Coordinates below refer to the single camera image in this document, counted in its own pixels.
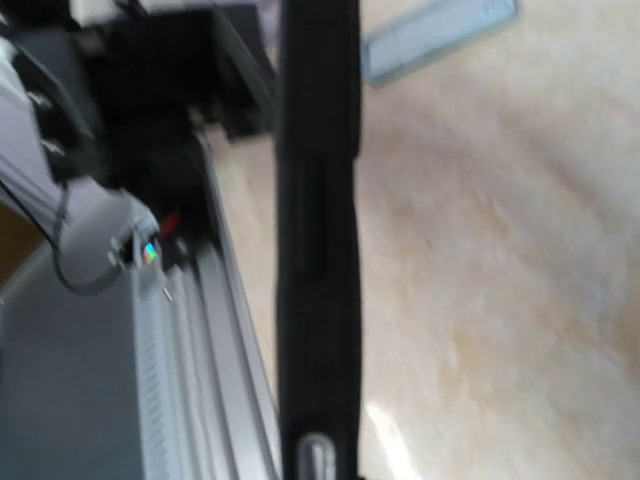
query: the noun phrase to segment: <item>red component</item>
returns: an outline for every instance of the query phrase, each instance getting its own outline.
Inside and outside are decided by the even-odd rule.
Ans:
[[[158,233],[158,237],[160,238],[160,240],[164,240],[173,232],[175,232],[176,228],[178,228],[181,223],[182,215],[177,212],[166,216],[160,223],[160,232]]]

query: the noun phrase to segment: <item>wire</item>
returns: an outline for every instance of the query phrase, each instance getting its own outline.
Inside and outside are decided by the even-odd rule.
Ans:
[[[113,266],[107,272],[96,278],[90,283],[84,285],[74,285],[71,283],[62,271],[62,251],[61,251],[61,239],[62,229],[64,227],[64,221],[67,217],[67,206],[69,203],[69,186],[64,183],[62,186],[62,197],[60,198],[60,204],[58,205],[58,211],[56,213],[56,220],[53,227],[53,244],[56,248],[53,248],[53,266],[58,281],[71,293],[80,297],[93,297],[100,295],[104,291],[108,290],[118,280],[122,269],[120,266]]]
[[[29,221],[38,229],[47,243],[51,246],[53,253],[53,266],[56,274],[56,278],[69,292],[80,297],[93,297],[100,295],[107,289],[109,289],[120,277],[122,269],[119,266],[114,266],[106,273],[102,274],[97,279],[85,285],[74,285],[71,283],[62,271],[62,251],[61,251],[61,238],[64,222],[67,217],[67,206],[69,203],[69,187],[67,184],[63,185],[62,197],[60,198],[60,204],[56,212],[56,218],[53,227],[53,235],[42,226],[38,219],[31,213],[31,211],[25,206],[25,204],[17,197],[17,195],[9,188],[9,186],[0,178],[0,189],[9,197],[9,199],[18,207],[18,209],[29,219]]]

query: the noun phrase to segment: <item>metal bar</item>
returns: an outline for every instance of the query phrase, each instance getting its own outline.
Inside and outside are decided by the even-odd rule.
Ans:
[[[207,158],[220,245],[166,277],[136,273],[146,480],[277,480],[274,404]]]

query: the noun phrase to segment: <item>silver clip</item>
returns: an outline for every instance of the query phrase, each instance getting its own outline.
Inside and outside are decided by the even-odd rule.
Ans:
[[[168,288],[163,288],[162,293],[164,293],[164,296],[167,297],[167,300],[169,300],[169,302],[173,302],[173,296],[171,295],[171,292]]]
[[[44,149],[52,155],[56,155],[58,157],[64,157],[66,155],[66,152],[62,147],[62,145],[60,145],[55,140],[49,140],[45,138],[41,140],[40,143],[42,143],[42,146],[44,147]]]
[[[33,103],[34,107],[40,110],[43,110],[46,112],[53,108],[53,103],[51,102],[51,100],[49,100],[42,93],[27,92],[27,97],[29,97],[29,100],[31,100],[31,103]]]
[[[298,478],[304,480],[335,480],[336,450],[333,442],[322,433],[305,435],[298,443]]]

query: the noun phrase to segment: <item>floor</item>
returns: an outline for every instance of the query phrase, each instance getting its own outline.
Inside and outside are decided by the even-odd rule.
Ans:
[[[366,0],[366,30],[416,0]],[[523,0],[365,92],[362,473],[640,478],[640,15]],[[272,145],[217,168],[274,380]]]
[[[20,264],[36,249],[42,237],[26,220],[0,204],[0,288]]]

